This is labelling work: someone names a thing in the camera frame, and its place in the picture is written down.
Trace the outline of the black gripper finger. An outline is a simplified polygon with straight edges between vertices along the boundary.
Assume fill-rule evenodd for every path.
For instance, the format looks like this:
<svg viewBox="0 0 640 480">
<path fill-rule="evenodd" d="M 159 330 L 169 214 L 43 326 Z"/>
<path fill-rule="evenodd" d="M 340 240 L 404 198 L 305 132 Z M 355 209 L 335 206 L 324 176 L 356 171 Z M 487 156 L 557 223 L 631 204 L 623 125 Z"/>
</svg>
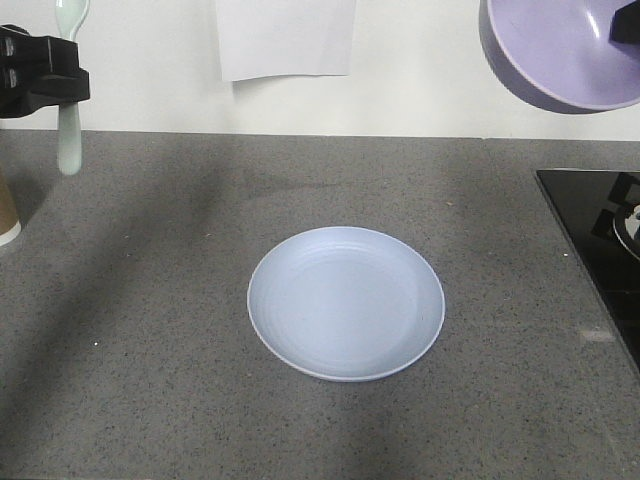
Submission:
<svg viewBox="0 0 640 480">
<path fill-rule="evenodd" d="M 23 118 L 41 108 L 90 98 L 89 73 L 78 45 L 52 36 L 32 36 L 11 24 L 1 27 L 1 117 Z"/>
<path fill-rule="evenodd" d="M 628 3 L 614 13 L 610 27 L 610 39 L 621 44 L 640 43 L 640 2 Z"/>
</svg>

